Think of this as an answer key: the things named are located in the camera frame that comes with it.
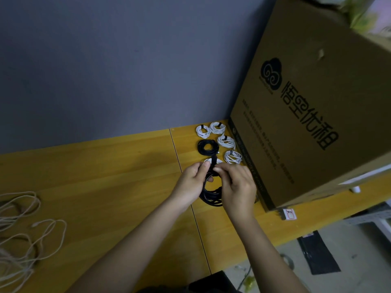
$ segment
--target forearm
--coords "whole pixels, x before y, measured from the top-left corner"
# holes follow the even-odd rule
[[[182,210],[164,201],[74,283],[67,293],[129,293]]]
[[[255,218],[233,221],[261,292],[308,293],[286,265]]]

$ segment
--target wooden tabletop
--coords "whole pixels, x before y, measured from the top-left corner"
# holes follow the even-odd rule
[[[2,236],[24,232],[37,239],[45,226],[29,227],[33,222],[68,222],[61,250],[38,263],[20,292],[64,292],[170,194],[180,174],[168,129],[0,155],[0,193],[32,190],[42,200],[37,213]],[[44,241],[47,252],[58,246],[62,228]],[[137,288],[182,286],[209,274],[189,208]]]
[[[197,151],[197,125],[171,128],[171,135],[181,169],[205,159]],[[218,135],[209,139],[217,140]],[[218,158],[222,159],[228,149],[221,147]],[[257,221],[277,246],[299,236],[320,229],[391,197],[391,175],[385,175],[361,186],[361,193],[349,191],[328,198],[303,203],[294,207],[295,221],[282,221],[276,212],[265,212],[258,202],[254,205]],[[221,180],[216,179],[209,187],[216,189]],[[222,207],[212,207],[197,199],[192,205],[198,224],[206,257],[212,273],[243,261],[247,256],[231,222]]]

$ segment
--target hand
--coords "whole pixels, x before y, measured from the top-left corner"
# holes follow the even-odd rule
[[[186,168],[179,177],[178,182],[169,196],[169,200],[173,201],[183,212],[197,199],[200,195],[210,167],[210,162],[196,162]]]
[[[222,205],[232,223],[253,218],[257,187],[248,167],[219,163],[213,169],[221,177]]]

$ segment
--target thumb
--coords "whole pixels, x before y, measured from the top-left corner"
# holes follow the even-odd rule
[[[228,187],[231,184],[231,178],[227,171],[222,168],[214,167],[213,171],[217,172],[221,178],[222,187]]]
[[[198,180],[205,180],[206,173],[208,172],[210,167],[209,161],[204,161],[204,163],[199,167],[197,174],[195,175],[195,178]]]

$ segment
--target blue-gray wall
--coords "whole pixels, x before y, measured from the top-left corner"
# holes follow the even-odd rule
[[[227,118],[274,0],[0,0],[0,153]]]

